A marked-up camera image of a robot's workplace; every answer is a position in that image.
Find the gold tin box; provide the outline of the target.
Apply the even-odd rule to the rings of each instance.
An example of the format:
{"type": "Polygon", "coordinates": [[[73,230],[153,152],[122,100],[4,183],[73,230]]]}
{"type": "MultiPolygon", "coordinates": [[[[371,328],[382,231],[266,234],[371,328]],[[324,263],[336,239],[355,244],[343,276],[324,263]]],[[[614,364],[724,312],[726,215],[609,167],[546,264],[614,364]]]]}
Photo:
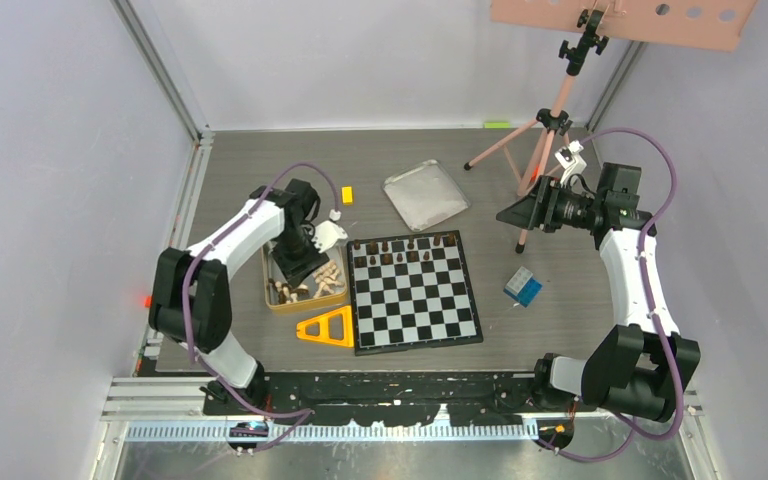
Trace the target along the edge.
{"type": "Polygon", "coordinates": [[[291,314],[344,304],[349,297],[346,262],[340,246],[326,252],[328,260],[304,278],[298,287],[287,280],[272,258],[272,249],[263,247],[264,300],[274,313],[291,314]]]}

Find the tin lid with bears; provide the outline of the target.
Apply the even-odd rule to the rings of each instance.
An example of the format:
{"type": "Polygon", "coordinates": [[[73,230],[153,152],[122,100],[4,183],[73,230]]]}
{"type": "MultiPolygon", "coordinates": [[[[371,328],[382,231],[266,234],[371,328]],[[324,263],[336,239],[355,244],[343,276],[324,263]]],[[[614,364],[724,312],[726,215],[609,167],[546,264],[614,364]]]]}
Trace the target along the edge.
{"type": "Polygon", "coordinates": [[[388,177],[382,190],[412,232],[427,230],[471,206],[454,178],[435,159],[388,177]]]}

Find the black white folding chessboard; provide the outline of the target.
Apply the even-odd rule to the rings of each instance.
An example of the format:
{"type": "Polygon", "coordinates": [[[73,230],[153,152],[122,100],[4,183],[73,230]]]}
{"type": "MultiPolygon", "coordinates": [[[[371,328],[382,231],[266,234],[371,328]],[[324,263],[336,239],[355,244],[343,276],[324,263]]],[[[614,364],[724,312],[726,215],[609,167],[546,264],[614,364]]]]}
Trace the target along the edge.
{"type": "Polygon", "coordinates": [[[354,352],[357,356],[481,343],[484,340],[474,289],[458,230],[425,232],[415,237],[418,260],[408,260],[408,238],[398,235],[351,240],[345,247],[348,288],[354,319],[354,352]],[[447,245],[453,234],[455,244],[447,245]],[[433,237],[441,235],[441,244],[433,237]],[[381,250],[389,242],[389,251],[381,250]],[[353,250],[353,242],[361,244],[353,250]],[[367,254],[367,245],[376,242],[378,253],[367,254]],[[423,253],[431,258],[423,261],[423,253]],[[396,262],[401,252],[403,262],[396,262]],[[391,254],[393,262],[382,264],[391,254]],[[369,264],[377,256],[377,265],[369,264]],[[357,268],[355,259],[366,258],[357,268]]]}

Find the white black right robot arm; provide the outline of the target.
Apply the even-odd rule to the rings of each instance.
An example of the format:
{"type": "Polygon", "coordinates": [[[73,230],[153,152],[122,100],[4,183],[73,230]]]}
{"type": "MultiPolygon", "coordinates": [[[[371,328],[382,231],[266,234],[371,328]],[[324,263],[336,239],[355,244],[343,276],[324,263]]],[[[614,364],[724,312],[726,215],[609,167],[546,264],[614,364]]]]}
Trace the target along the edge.
{"type": "Polygon", "coordinates": [[[641,170],[607,163],[592,193],[577,193],[542,176],[525,197],[497,213],[498,221],[547,233],[564,226],[594,239],[605,265],[614,327],[586,360],[548,353],[535,365],[531,397],[544,410],[568,400],[626,417],[670,420],[701,360],[666,306],[655,260],[652,214],[639,209],[641,170]]]}

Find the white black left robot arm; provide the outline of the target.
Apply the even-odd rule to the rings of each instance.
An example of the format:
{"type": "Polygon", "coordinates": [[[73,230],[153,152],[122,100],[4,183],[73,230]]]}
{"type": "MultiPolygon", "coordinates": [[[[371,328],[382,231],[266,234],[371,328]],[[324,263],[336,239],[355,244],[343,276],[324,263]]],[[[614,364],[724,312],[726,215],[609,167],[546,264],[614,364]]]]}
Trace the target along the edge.
{"type": "Polygon", "coordinates": [[[192,349],[229,385],[240,412],[258,412],[267,398],[262,364],[231,332],[230,281],[263,246],[285,280],[297,287],[328,261],[314,243],[312,220],[320,197],[310,183],[293,179],[285,189],[254,191],[242,210],[219,230],[186,250],[169,247],[157,262],[149,326],[192,349]]]}

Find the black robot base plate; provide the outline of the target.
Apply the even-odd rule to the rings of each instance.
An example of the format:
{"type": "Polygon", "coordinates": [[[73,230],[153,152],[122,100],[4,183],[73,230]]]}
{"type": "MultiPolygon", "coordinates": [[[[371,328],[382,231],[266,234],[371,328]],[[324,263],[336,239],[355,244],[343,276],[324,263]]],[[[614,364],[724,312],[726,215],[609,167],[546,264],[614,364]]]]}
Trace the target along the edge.
{"type": "Polygon", "coordinates": [[[584,413],[570,399],[539,398],[529,371],[271,372],[245,400],[280,425],[428,425],[447,413],[456,427],[511,425],[519,414],[584,413]]]}

